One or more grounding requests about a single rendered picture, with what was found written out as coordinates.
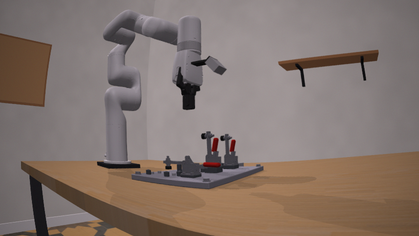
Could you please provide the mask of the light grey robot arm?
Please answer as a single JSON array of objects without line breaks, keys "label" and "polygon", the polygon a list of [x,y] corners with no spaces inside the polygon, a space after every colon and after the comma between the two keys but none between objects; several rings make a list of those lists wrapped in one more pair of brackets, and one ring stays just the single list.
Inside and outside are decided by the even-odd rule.
[{"label": "light grey robot arm", "polygon": [[[118,44],[108,54],[107,64],[107,80],[114,87],[108,88],[104,95],[106,119],[104,163],[107,164],[132,163],[128,161],[127,121],[123,111],[136,111],[142,102],[140,72],[135,67],[125,65],[125,54],[135,40],[135,32],[175,45],[177,52],[186,49],[201,51],[201,20],[193,15],[184,16],[178,24],[175,24],[128,9],[105,27],[103,38]],[[227,70],[211,56],[193,61],[191,64],[197,67],[207,65],[220,75]]]}]

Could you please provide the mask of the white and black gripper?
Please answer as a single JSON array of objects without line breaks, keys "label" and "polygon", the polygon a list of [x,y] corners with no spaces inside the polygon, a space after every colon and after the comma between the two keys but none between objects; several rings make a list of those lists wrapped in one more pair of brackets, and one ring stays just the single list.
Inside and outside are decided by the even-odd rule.
[{"label": "white and black gripper", "polygon": [[191,62],[201,60],[201,51],[183,49],[175,53],[172,82],[181,89],[183,110],[195,109],[195,95],[203,84],[203,68]]}]

